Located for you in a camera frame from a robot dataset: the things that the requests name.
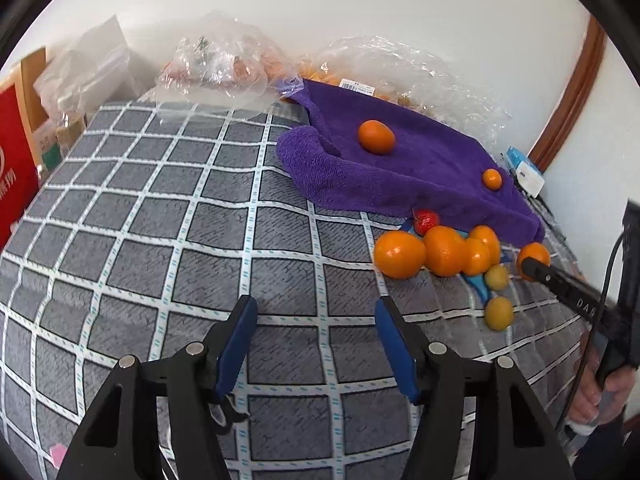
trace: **gray plaid fabric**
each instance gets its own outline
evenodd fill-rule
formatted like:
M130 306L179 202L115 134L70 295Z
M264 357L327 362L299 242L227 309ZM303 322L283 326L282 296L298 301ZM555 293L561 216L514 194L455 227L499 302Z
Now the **gray plaid fabric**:
M558 416L582 323L518 277L506 292L516 319L502 333L484 325L460 277L384 278L373 244L402 219L315 207L275 155L304 117L287 105L251 121L203 107L160 121L142 103L97 114L0 259L0 426L34 479L55 478L50 448L68 446L118 357L171 355L247 293L259 326L234 402L250 420L221 438L233 478L400 478L419 412L376 335L381 294L464 357L510 355ZM554 263L576 271L546 220ZM158 411L173 464L166 402ZM456 476L468 471L473 429L469 400Z

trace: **red bag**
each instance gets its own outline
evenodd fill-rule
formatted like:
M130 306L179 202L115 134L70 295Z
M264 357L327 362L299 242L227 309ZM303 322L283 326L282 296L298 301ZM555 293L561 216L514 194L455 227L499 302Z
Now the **red bag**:
M15 86L0 93L0 250L11 224L38 192L38 173L20 118Z

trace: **silver screw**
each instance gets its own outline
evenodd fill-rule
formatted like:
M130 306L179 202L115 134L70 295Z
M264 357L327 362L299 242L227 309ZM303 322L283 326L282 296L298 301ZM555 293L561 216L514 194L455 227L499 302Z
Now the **silver screw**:
M130 368L134 364L136 364L136 358L133 355L125 355L120 358L118 361L120 368Z
M204 345L200 342L189 343L187 345L187 354L189 355L198 355L203 350L204 350Z
M498 357L498 366L502 368L513 368L513 359L506 355L501 355Z
M433 342L429 345L429 352L434 355L442 355L447 352L447 346L438 341Z

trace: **red fruit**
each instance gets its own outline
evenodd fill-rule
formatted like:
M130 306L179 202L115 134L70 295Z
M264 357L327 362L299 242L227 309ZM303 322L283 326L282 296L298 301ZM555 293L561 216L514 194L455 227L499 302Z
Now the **red fruit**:
M440 225L440 217L436 212L428 209L414 210L414 231L418 236L424 234L431 229Z

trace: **purple cloth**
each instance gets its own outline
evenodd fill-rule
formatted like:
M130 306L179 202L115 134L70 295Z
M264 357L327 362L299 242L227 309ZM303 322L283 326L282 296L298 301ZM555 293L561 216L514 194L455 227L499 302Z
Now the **purple cloth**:
M322 83L305 81L292 99L309 111L311 126L283 134L277 153L300 193L315 204L389 216L431 209L443 225L469 231L485 224L517 247L542 241L540 219L475 139L406 108ZM371 119L396 134L391 154L373 155L358 143L358 127ZM482 184L488 168L502 173L498 191Z

